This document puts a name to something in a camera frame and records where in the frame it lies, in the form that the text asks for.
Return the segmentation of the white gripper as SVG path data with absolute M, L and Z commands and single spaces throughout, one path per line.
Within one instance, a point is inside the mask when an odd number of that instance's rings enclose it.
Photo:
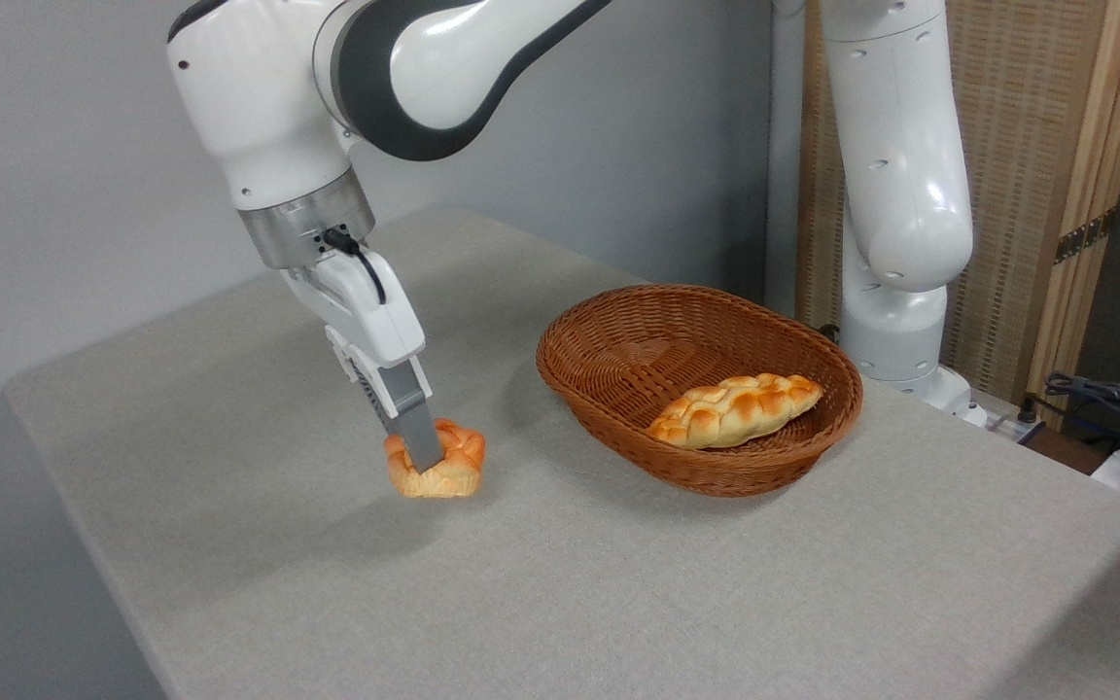
M 385 256 L 330 252 L 311 265 L 286 267 L 284 283 L 330 327 L 332 349 L 368 399 L 388 435 L 407 447 L 417 473 L 444 460 L 428 399 L 430 381 L 417 355 L 426 338 L 412 302 Z

